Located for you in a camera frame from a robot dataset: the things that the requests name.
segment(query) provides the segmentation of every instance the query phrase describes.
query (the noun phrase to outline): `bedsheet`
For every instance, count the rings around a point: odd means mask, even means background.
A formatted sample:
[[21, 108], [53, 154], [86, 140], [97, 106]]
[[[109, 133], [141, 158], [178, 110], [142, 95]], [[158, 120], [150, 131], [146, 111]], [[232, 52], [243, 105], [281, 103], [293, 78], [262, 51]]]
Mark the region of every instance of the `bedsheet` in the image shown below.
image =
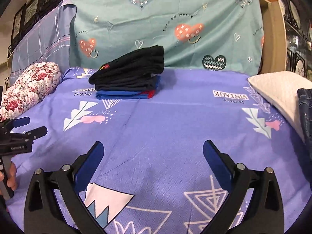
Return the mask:
[[75, 6], [62, 1], [34, 25], [14, 50], [11, 85], [34, 63], [55, 62], [61, 73], [69, 69], [69, 25], [75, 13]]
[[[48, 129], [32, 153], [13, 158], [19, 188], [7, 205], [21, 228], [34, 171], [71, 164], [95, 141], [103, 143], [105, 155], [80, 196], [108, 233], [200, 233], [227, 196], [203, 156], [207, 139], [234, 162], [275, 170], [285, 230], [300, 215], [311, 196], [312, 166], [299, 136], [247, 75], [167, 68], [151, 99], [97, 100], [88, 83], [92, 73], [69, 69], [55, 93], [21, 116], [30, 124], [13, 130]], [[57, 198], [74, 225], [59, 193]], [[232, 227], [249, 200], [250, 193]]]
[[165, 66], [258, 73], [259, 0], [71, 0], [71, 66], [98, 69], [133, 50], [164, 47]]

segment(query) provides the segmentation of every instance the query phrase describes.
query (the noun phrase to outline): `stack of folded clothes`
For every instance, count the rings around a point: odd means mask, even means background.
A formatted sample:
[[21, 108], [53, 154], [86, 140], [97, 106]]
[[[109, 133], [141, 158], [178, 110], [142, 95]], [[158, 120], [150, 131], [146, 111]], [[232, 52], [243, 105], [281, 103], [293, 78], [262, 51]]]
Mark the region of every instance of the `stack of folded clothes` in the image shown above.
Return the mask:
[[135, 50], [104, 64], [89, 77], [97, 99], [151, 98], [164, 69], [163, 47]]

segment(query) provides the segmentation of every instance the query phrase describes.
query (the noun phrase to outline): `teal fabric sheet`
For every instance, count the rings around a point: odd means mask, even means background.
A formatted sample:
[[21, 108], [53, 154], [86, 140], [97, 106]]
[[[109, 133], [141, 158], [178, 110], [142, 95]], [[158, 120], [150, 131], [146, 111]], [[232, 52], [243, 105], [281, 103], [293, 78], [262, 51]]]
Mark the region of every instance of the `teal fabric sheet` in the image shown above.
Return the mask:
[[161, 45], [165, 66], [258, 73], [259, 0], [71, 0], [70, 65], [97, 69]]

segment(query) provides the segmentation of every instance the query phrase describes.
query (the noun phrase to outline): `human hand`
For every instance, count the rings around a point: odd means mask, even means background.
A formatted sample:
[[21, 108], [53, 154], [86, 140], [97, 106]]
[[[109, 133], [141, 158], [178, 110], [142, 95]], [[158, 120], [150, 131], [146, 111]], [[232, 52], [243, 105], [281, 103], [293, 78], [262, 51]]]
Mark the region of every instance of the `human hand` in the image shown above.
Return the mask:
[[[13, 162], [11, 162], [9, 176], [10, 178], [7, 180], [7, 186], [10, 187], [13, 191], [17, 189], [18, 185], [16, 183], [16, 166]], [[0, 182], [3, 181], [4, 175], [0, 172]]]

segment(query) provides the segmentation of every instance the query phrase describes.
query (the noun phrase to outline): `folded blue garment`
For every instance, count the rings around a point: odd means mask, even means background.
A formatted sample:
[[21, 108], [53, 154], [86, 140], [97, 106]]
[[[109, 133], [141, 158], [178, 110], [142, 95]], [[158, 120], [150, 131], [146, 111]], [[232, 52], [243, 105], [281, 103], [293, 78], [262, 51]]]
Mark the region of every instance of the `folded blue garment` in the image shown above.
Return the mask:
[[157, 76], [157, 83], [154, 90], [151, 91], [118, 91], [118, 90], [99, 90], [96, 92], [97, 99], [132, 99], [132, 98], [152, 98], [160, 82], [160, 76]]

